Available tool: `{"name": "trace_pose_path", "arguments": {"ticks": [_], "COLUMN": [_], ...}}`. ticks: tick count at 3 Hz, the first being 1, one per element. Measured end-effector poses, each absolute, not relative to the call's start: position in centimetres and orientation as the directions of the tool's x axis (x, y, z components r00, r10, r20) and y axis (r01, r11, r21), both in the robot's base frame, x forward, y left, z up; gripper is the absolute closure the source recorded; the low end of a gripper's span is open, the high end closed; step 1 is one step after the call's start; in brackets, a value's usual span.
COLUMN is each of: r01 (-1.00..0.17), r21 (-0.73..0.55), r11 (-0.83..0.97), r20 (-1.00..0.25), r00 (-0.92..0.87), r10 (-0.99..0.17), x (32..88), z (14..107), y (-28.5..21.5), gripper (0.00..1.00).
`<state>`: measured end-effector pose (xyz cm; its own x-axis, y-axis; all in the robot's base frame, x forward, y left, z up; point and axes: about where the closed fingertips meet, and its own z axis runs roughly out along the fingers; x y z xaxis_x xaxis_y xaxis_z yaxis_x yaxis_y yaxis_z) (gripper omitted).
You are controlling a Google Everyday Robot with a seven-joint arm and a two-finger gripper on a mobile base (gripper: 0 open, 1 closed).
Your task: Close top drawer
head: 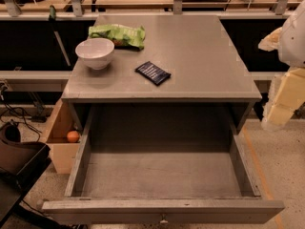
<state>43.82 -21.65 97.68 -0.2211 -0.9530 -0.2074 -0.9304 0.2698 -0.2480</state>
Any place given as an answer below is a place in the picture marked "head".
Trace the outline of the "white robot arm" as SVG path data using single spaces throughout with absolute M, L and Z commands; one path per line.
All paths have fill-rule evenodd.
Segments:
M 305 103 L 305 1 L 258 47 L 267 52 L 277 50 L 279 60 L 289 66 L 287 72 L 272 80 L 263 111 L 262 128 L 276 131 Z

